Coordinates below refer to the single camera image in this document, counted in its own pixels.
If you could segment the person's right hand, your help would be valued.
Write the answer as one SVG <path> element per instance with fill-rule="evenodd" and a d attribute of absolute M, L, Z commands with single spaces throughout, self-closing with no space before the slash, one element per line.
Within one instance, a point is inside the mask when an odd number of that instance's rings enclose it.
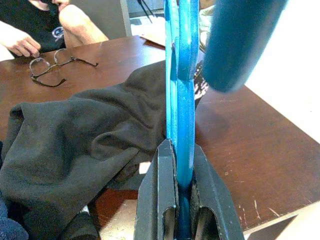
<path fill-rule="evenodd" d="M 41 45 L 26 33 L 15 36 L 9 46 L 9 50 L 19 57 L 40 56 Z"/>

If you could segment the white paper sheet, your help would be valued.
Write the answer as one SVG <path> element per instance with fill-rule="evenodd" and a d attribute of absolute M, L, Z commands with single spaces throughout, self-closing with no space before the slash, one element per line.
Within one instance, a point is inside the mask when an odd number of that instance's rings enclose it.
<path fill-rule="evenodd" d="M 139 36 L 157 45 L 165 47 L 165 18 L 162 16 L 140 16 L 130 20 L 130 29 L 133 36 Z"/>

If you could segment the person's left hand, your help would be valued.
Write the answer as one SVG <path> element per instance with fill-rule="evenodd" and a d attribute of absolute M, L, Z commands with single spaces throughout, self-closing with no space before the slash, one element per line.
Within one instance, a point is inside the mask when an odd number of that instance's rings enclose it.
<path fill-rule="evenodd" d="M 71 0 L 51 0 L 51 2 L 58 6 L 59 11 L 68 6 Z"/>

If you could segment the blue plastic hanger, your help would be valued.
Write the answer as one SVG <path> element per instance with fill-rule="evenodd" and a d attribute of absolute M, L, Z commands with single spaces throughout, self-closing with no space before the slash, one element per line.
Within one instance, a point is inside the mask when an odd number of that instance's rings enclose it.
<path fill-rule="evenodd" d="M 203 76 L 221 93 L 251 75 L 288 0 L 216 0 Z M 200 49 L 199 0 L 164 0 L 166 136 L 173 144 L 180 211 L 174 240 L 189 240 L 195 158 L 194 73 Z"/>

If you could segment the brown wooden table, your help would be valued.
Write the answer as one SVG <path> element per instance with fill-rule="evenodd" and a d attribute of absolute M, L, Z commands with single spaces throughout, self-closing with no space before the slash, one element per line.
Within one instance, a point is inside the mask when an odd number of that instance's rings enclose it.
<path fill-rule="evenodd" d="M 77 61 L 62 66 L 66 81 L 56 88 L 31 80 L 28 58 L 0 61 L 0 139 L 18 103 L 65 100 L 119 84 L 165 57 L 163 49 L 138 36 L 71 52 L 98 67 Z M 230 95 L 207 92 L 196 110 L 196 142 L 227 185 L 246 233 L 320 205 L 320 144 L 247 87 Z"/>

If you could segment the thin-framed eyeglasses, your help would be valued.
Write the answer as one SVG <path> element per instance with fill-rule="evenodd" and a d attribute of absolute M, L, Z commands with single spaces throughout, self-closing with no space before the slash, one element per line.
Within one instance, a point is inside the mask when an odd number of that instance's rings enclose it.
<path fill-rule="evenodd" d="M 67 79 L 62 76 L 60 67 L 72 62 L 81 62 L 94 68 L 99 65 L 98 62 L 92 63 L 73 56 L 66 48 L 57 50 L 53 55 L 53 61 L 53 63 L 50 63 L 43 57 L 38 57 L 29 63 L 30 77 L 34 83 L 43 87 L 56 88 L 67 81 Z"/>

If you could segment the navy blue knit t-shirt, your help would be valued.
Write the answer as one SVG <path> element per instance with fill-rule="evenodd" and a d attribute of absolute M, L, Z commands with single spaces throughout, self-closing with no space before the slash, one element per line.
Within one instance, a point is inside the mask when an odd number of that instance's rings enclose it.
<path fill-rule="evenodd" d="M 8 217 L 8 207 L 0 190 L 0 240 L 29 240 L 26 230 Z"/>

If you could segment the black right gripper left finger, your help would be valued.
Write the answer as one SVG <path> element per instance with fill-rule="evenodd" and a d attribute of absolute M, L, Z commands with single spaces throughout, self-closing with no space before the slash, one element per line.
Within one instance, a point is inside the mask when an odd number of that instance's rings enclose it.
<path fill-rule="evenodd" d="M 178 211 L 176 159 L 165 139 L 138 189 L 134 240 L 174 240 Z"/>

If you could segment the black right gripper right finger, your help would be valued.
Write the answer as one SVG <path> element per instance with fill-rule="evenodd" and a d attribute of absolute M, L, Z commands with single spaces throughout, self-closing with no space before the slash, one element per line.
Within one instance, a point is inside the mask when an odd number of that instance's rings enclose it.
<path fill-rule="evenodd" d="M 195 146 L 190 200 L 192 240 L 245 240 L 231 193 Z"/>

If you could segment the black cotton shirt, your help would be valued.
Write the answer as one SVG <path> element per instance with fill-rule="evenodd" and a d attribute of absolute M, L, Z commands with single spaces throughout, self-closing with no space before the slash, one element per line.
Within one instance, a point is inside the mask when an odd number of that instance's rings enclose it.
<path fill-rule="evenodd" d="M 110 181 L 127 182 L 166 137 L 165 62 L 64 101 L 22 102 L 8 117 L 0 193 L 29 240 L 67 227 Z"/>

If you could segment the person's torso black shirt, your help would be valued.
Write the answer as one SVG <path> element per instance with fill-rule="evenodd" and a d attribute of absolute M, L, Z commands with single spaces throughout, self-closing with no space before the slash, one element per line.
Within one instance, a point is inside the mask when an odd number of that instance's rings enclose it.
<path fill-rule="evenodd" d="M 0 21 L 31 36 L 41 53 L 66 47 L 58 7 L 52 4 L 41 10 L 29 0 L 0 0 Z"/>

